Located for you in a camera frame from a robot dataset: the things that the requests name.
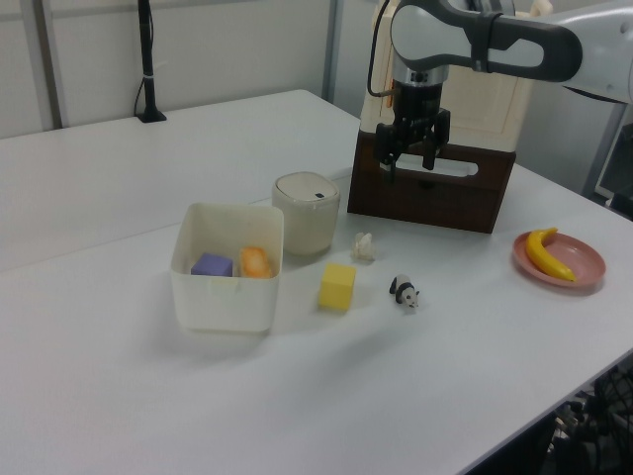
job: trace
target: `black stand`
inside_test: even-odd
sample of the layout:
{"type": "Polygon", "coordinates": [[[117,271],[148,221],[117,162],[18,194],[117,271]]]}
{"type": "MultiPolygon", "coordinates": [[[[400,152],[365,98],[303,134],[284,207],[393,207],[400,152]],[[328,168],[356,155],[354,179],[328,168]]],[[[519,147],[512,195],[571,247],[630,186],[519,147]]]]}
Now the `black stand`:
{"type": "Polygon", "coordinates": [[[138,0],[138,23],[140,26],[140,54],[142,56],[143,88],[145,90],[145,112],[137,117],[145,124],[166,121],[165,115],[156,108],[154,67],[151,58],[152,31],[149,22],[149,0],[138,0]]]}

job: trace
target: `small white figurine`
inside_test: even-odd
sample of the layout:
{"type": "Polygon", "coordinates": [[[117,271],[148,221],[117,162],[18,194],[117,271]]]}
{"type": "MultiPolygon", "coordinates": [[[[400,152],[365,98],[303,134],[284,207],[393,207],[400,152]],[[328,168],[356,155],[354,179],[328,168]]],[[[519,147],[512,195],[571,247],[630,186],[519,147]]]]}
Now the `small white figurine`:
{"type": "Polygon", "coordinates": [[[404,274],[394,277],[389,293],[396,294],[396,302],[399,304],[406,303],[412,309],[417,307],[417,294],[419,294],[419,291],[415,291],[410,279],[404,274]]]}
{"type": "Polygon", "coordinates": [[[352,257],[359,260],[374,260],[376,258],[376,248],[372,244],[370,233],[358,233],[352,245],[352,257]]]}

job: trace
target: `banana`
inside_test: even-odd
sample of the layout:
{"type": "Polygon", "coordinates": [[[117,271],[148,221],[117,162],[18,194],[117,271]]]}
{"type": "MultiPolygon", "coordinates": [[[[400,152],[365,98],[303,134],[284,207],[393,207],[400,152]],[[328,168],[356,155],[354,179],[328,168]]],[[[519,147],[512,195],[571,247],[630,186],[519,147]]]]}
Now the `banana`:
{"type": "Polygon", "coordinates": [[[550,254],[543,245],[543,241],[557,231],[556,228],[550,228],[531,232],[525,242],[525,251],[532,263],[542,272],[551,277],[576,282],[576,275],[572,269],[550,254]]]}

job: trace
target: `toy panda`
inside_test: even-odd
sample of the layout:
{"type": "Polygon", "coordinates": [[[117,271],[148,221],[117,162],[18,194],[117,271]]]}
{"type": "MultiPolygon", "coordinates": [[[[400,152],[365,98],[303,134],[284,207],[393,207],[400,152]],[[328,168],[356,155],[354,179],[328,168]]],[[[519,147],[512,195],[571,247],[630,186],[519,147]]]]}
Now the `toy panda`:
{"type": "Polygon", "coordinates": [[[396,302],[399,304],[407,303],[412,309],[417,307],[417,294],[413,284],[404,274],[399,274],[394,278],[392,286],[389,288],[390,294],[396,294],[396,302]]]}

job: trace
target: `purple cube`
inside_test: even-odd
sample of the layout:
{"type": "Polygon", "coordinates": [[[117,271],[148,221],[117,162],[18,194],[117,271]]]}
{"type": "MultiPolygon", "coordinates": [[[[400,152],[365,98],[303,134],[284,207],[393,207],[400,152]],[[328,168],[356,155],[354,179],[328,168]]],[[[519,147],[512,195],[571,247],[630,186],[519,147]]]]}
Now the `purple cube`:
{"type": "Polygon", "coordinates": [[[233,261],[221,255],[204,253],[191,268],[192,275],[215,275],[232,277],[233,261]]]}

